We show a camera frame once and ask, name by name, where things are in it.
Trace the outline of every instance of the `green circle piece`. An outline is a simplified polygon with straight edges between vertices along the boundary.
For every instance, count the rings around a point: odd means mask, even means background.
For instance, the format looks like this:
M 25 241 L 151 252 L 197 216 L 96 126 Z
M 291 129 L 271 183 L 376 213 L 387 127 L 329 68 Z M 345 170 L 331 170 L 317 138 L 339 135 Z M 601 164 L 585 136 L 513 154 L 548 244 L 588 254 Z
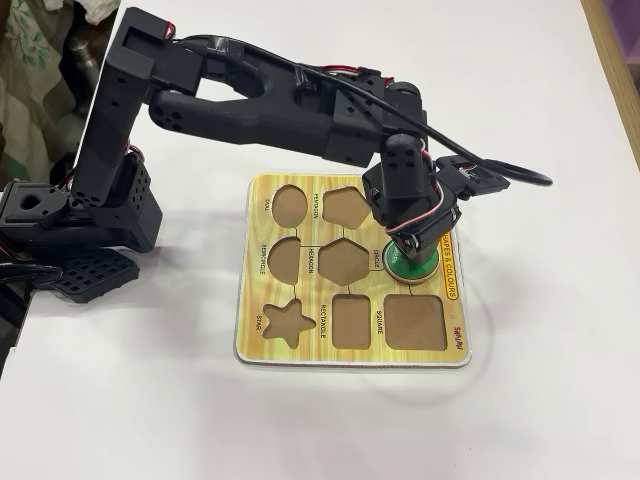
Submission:
M 399 282 L 417 284 L 427 280 L 436 271 L 439 262 L 440 256 L 437 248 L 433 249 L 431 255 L 423 264 L 414 265 L 396 247 L 395 243 L 389 242 L 384 249 L 382 263 L 389 275 Z

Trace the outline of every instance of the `fabric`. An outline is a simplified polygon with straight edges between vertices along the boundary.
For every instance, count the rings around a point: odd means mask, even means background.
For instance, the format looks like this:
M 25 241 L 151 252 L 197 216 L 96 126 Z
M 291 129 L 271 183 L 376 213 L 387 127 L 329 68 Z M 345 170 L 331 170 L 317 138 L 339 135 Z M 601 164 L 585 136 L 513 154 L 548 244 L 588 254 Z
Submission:
M 69 6 L 51 14 L 41 0 L 11 1 L 0 38 L 0 181 L 49 181 L 57 123 L 75 107 L 58 68 L 72 21 Z
M 120 6 L 120 0 L 76 0 L 87 11 L 85 18 L 92 25 L 98 25 Z M 47 10 L 59 10 L 63 0 L 43 0 Z

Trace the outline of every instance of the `yellow label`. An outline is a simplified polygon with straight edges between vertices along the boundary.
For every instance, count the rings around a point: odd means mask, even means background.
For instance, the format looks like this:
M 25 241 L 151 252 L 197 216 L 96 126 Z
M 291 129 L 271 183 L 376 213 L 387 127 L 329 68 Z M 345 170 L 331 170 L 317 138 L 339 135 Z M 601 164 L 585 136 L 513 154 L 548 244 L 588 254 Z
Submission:
M 451 232 L 445 233 L 440 239 L 442 247 L 442 268 L 444 270 L 444 283 L 447 297 L 451 300 L 458 298 L 458 281 L 456 279 L 456 266 L 453 260 L 451 248 Z

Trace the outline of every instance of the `brown cardboard backing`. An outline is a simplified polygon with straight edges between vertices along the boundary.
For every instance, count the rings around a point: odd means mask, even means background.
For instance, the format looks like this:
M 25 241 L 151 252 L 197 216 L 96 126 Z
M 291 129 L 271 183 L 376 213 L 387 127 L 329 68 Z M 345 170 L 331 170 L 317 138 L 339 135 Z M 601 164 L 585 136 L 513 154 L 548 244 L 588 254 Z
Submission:
M 327 192 L 322 197 L 322 218 L 329 223 L 355 230 L 371 212 L 357 188 L 345 187 Z
M 300 239 L 287 237 L 279 240 L 269 252 L 267 265 L 271 275 L 288 285 L 298 283 L 300 267 Z
M 283 308 L 265 305 L 263 311 L 269 324 L 262 336 L 267 339 L 283 338 L 289 348 L 298 348 L 300 333 L 316 326 L 316 322 L 302 315 L 302 302 L 296 298 Z
M 336 295 L 332 302 L 331 341 L 336 348 L 371 345 L 371 302 L 365 295 Z
M 433 295 L 387 295 L 384 300 L 387 345 L 396 350 L 444 350 L 442 301 Z
M 318 273 L 337 285 L 349 285 L 368 275 L 369 252 L 340 238 L 318 252 Z
M 295 228 L 307 215 L 307 197 L 294 185 L 285 185 L 273 196 L 273 218 L 284 228 Z

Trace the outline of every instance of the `star cutout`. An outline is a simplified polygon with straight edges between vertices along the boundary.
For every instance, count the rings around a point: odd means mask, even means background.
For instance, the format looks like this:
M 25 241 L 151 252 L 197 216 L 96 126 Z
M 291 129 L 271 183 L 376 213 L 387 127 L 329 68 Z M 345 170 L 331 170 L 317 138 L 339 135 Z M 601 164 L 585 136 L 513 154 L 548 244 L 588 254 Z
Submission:
M 298 348 L 300 332 L 311 330 L 316 326 L 316 322 L 302 315 L 302 302 L 297 298 L 282 308 L 265 305 L 262 311 L 269 319 L 269 325 L 264 329 L 262 336 L 283 338 L 289 348 Z

